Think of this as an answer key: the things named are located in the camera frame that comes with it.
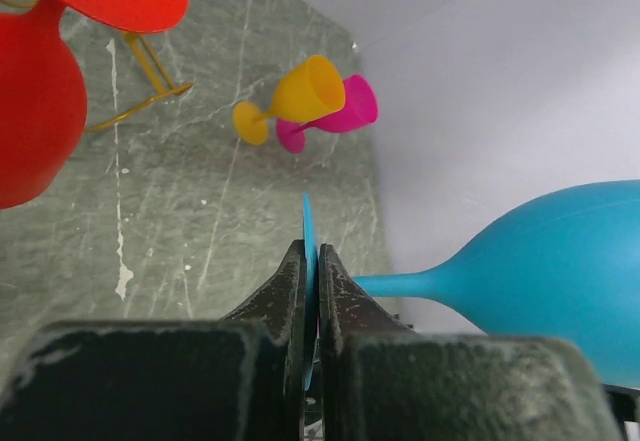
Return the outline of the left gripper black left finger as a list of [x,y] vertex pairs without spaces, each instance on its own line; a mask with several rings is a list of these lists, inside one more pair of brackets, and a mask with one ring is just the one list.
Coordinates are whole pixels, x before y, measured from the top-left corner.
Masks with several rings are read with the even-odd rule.
[[2,389],[2,438],[300,439],[306,274],[296,240],[219,320],[42,327]]

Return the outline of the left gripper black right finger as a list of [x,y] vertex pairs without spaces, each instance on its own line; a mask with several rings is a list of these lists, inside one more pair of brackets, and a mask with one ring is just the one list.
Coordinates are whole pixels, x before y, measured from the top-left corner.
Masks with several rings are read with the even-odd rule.
[[320,249],[324,435],[329,440],[620,440],[592,367],[544,338],[421,335]]

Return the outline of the blue plastic wine glass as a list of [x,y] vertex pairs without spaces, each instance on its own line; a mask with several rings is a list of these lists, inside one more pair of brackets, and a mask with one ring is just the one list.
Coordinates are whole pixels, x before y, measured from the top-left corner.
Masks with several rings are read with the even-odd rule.
[[639,182],[528,201],[421,272],[357,276],[371,297],[442,304],[489,335],[574,343],[603,383],[639,384]]

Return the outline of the magenta plastic wine glass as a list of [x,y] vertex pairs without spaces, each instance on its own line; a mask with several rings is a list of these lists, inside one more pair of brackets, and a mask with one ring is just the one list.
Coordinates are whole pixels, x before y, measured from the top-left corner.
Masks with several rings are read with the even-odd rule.
[[304,150],[305,131],[314,128],[333,134],[349,133],[377,121],[379,108],[376,94],[367,79],[353,74],[343,80],[346,103],[344,107],[314,121],[297,124],[283,119],[276,121],[276,134],[280,144],[297,154]]

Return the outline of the yellow plastic wine glass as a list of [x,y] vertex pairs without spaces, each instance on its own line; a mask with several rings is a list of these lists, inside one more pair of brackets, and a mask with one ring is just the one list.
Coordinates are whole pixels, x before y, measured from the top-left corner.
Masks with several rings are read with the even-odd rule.
[[268,138],[269,119],[306,124],[340,111],[345,103],[346,89],[338,69],[327,57],[315,54],[280,79],[266,110],[250,101],[238,102],[232,124],[243,141],[260,146]]

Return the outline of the red plastic wine glass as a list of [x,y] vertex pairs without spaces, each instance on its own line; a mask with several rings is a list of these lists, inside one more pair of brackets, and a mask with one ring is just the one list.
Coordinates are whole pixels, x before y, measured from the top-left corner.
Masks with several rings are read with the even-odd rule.
[[1,16],[1,206],[26,203],[53,182],[76,148],[87,117],[87,91],[61,39],[64,11],[110,27],[157,33],[176,26],[188,0],[37,0]]

